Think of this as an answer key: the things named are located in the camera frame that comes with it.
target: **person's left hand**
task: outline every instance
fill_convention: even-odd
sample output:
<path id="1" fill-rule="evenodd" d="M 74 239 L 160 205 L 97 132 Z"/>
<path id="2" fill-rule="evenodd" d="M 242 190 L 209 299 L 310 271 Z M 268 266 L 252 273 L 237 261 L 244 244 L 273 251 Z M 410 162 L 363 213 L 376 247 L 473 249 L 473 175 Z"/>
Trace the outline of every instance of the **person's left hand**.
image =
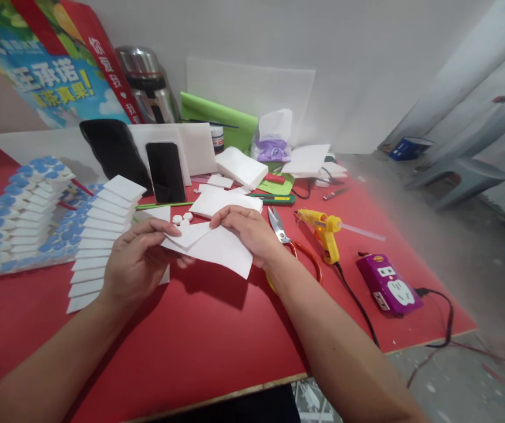
<path id="1" fill-rule="evenodd" d="M 114 307 L 139 305 L 157 287 L 169 265 L 176 259 L 179 267 L 186 268 L 195 259 L 160 247 L 167 233 L 182 233 L 170 222 L 148 219 L 121 235 L 112 247 L 104 274 L 100 301 Z"/>

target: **glue bottle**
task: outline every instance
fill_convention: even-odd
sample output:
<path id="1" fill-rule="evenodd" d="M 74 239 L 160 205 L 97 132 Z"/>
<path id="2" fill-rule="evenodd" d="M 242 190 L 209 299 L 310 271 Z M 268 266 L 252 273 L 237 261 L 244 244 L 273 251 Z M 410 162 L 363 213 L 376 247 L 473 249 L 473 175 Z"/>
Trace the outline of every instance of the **glue bottle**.
<path id="1" fill-rule="evenodd" d="M 213 150 L 215 153 L 221 153 L 225 148 L 225 141 L 223 136 L 223 127 L 212 125 L 210 123 L 211 140 L 213 141 Z"/>

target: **blue box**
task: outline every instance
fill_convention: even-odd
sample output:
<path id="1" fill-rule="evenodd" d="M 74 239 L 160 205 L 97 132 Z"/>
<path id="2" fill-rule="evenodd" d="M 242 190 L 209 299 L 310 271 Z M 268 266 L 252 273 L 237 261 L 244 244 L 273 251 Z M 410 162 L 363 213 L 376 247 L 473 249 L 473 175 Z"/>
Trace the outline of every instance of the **blue box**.
<path id="1" fill-rule="evenodd" d="M 415 160 L 431 147 L 432 144 L 433 142 L 423 138 L 403 137 L 389 156 L 398 162 L 403 160 Z"/>

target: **plastic bag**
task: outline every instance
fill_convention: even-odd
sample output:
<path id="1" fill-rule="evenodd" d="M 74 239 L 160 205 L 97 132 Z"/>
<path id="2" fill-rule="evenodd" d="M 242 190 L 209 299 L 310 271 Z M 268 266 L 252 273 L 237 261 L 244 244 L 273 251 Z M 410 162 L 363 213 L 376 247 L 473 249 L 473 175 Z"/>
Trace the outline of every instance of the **plastic bag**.
<path id="1" fill-rule="evenodd" d="M 251 149 L 252 158 L 259 162 L 290 161 L 288 139 L 292 132 L 292 111 L 276 110 L 258 121 L 258 139 Z"/>

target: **plastic stool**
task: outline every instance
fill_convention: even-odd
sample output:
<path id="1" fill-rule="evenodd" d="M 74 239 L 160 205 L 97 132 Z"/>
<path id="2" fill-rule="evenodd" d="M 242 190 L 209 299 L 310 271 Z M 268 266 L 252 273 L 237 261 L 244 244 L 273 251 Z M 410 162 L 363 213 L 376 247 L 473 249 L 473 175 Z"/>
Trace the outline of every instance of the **plastic stool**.
<path id="1" fill-rule="evenodd" d="M 460 157 L 434 165 L 413 179 L 406 187 L 408 189 L 422 187 L 443 179 L 451 173 L 460 176 L 460 183 L 435 204 L 435 210 L 444 210 L 505 182 L 504 171 L 470 157 Z"/>

